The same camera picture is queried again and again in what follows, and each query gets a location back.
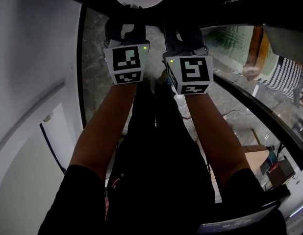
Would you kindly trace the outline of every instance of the black t-shirt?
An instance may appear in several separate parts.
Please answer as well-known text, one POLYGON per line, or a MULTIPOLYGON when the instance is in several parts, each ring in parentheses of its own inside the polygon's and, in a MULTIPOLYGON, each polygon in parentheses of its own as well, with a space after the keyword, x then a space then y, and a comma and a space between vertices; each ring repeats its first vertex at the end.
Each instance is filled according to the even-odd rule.
MULTIPOLYGON (((109 200, 105 220, 104 183, 91 170, 72 165, 39 234, 195 234, 213 208, 214 196, 197 204, 187 182, 167 185, 157 188, 157 182, 144 179, 131 188, 118 184, 122 190, 116 191, 113 203, 109 200)), ((260 194, 263 190, 250 169, 232 175, 221 192, 223 202, 241 206, 255 204, 260 194)))

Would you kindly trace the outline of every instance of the tiled floor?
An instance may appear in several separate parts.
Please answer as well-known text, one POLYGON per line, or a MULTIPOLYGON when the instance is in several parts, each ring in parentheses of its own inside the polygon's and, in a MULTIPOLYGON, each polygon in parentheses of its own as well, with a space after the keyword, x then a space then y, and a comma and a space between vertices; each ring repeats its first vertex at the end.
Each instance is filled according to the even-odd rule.
MULTIPOLYGON (((83 94, 87 121, 92 117, 94 111, 100 106, 112 85, 112 80, 103 55, 103 42, 105 40, 104 25, 107 20, 108 18, 106 16, 91 9, 87 9, 82 52, 83 94)), ((130 31, 131 28, 132 25, 125 25, 123 33, 130 31)), ((146 26, 146 37, 151 42, 151 48, 146 64, 145 74, 149 77, 158 78, 165 69, 164 64, 162 63, 162 54, 166 52, 164 35, 157 27, 146 26)), ((219 72, 222 73, 222 71, 224 71, 224 67, 221 67, 222 64, 218 63, 216 60, 214 62, 214 66, 219 70, 219 72)), ((236 84, 239 84, 248 92, 253 93, 256 86, 255 83, 246 83, 244 77, 238 77, 235 74, 233 77, 229 77, 229 75, 227 77, 230 80, 232 79, 232 81, 235 81, 236 84)), ((279 141, 269 131, 269 129, 227 91, 217 84, 213 84, 209 90, 209 95, 221 114, 229 113, 226 117, 226 121, 234 130, 242 145, 257 144, 251 131, 253 128, 263 145, 274 145, 278 148, 279 141)), ((268 95, 266 95, 265 98, 268 101, 268 104, 272 105, 272 107, 276 107, 279 104, 277 97, 269 98, 268 95)), ((184 96, 176 95, 176 100, 181 114, 188 117, 189 112, 184 96)), ((131 113, 129 114, 129 118, 126 122, 124 134, 126 133, 130 116, 131 113)), ((192 119, 185 120, 184 123, 191 137, 194 140, 197 140, 198 137, 192 119)))

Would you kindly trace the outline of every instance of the patterned cloth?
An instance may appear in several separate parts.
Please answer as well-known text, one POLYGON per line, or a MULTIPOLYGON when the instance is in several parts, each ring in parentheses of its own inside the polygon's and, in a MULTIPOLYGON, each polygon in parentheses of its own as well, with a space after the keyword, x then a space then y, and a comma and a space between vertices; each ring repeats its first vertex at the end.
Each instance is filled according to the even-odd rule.
POLYGON ((267 86, 271 91, 279 92, 293 101, 293 91, 299 88, 300 98, 303 96, 303 69, 294 61, 279 57, 277 65, 268 79, 255 80, 258 84, 267 86))

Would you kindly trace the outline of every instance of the white cube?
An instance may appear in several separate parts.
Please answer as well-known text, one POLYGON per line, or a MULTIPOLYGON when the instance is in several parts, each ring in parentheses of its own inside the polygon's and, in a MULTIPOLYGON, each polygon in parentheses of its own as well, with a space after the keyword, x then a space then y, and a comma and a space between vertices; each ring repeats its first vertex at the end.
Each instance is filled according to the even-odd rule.
POLYGON ((149 44, 119 46, 104 50, 105 60, 114 84, 143 80, 149 44))
POLYGON ((212 85, 212 56, 166 57, 167 73, 178 94, 203 94, 212 85))

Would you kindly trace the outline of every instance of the forearm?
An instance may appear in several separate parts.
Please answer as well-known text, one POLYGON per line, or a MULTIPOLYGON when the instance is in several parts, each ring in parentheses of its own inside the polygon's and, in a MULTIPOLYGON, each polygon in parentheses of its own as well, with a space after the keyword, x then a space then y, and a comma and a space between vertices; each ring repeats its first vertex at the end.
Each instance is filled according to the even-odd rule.
POLYGON ((240 141, 208 94, 186 95, 187 106, 220 188, 231 175, 250 168, 240 141))
POLYGON ((105 181, 106 170, 131 109, 136 87, 136 83, 111 87, 80 135, 70 165, 83 165, 105 181))

